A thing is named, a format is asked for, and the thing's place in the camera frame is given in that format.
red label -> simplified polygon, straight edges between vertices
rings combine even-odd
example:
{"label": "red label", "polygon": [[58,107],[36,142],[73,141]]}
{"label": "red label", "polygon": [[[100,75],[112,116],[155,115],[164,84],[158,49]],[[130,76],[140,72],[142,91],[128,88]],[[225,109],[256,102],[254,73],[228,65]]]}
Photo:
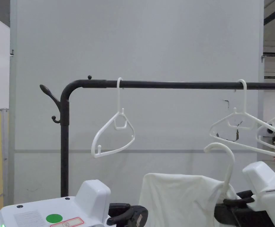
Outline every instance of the red label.
{"label": "red label", "polygon": [[77,218],[72,218],[72,219],[65,220],[63,222],[51,225],[50,227],[75,227],[82,224],[84,224],[84,221],[79,217],[77,217]]}

green sticker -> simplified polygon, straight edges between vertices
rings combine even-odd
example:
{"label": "green sticker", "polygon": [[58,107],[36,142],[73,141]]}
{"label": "green sticker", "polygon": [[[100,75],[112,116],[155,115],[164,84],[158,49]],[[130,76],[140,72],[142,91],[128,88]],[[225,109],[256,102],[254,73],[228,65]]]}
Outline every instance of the green sticker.
{"label": "green sticker", "polygon": [[63,217],[59,214],[50,214],[46,217],[47,222],[50,223],[59,223],[61,222]]}

white robot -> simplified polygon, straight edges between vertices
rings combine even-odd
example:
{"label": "white robot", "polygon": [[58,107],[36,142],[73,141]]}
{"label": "white robot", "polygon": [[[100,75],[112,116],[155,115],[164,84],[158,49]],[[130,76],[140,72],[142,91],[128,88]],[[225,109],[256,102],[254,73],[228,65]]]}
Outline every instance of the white robot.
{"label": "white robot", "polygon": [[214,216],[222,224],[239,227],[275,226],[275,173],[264,162],[243,169],[250,191],[239,192],[241,199],[224,200]]}
{"label": "white robot", "polygon": [[110,193],[101,181],[88,180],[83,182],[75,197],[3,207],[0,227],[145,226],[148,211],[144,207],[109,204]]}

white cloth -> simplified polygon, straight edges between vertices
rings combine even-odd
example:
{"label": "white cloth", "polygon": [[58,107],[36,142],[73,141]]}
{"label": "white cloth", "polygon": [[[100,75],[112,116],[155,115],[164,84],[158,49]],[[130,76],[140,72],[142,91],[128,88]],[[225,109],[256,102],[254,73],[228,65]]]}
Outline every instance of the white cloth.
{"label": "white cloth", "polygon": [[145,227],[227,226],[215,220],[215,205],[237,196],[231,186],[221,195],[222,186],[222,181],[205,176],[147,174],[139,199],[149,211]]}

clothes rack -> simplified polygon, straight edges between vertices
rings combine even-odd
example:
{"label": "clothes rack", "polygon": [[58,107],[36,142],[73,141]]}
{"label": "clothes rack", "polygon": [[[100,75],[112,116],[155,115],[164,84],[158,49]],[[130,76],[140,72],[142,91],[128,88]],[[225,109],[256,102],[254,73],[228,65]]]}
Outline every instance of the clothes rack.
{"label": "clothes rack", "polygon": [[[60,119],[55,123],[61,125],[61,197],[69,196],[69,97],[77,88],[116,88],[116,80],[75,80],[68,84],[62,91],[58,100],[44,85],[41,90],[48,95],[60,111]],[[121,80],[122,88],[162,88],[162,89],[226,89],[242,90],[240,82],[175,82],[175,81],[127,81]],[[247,83],[248,90],[275,90],[275,83]]]}

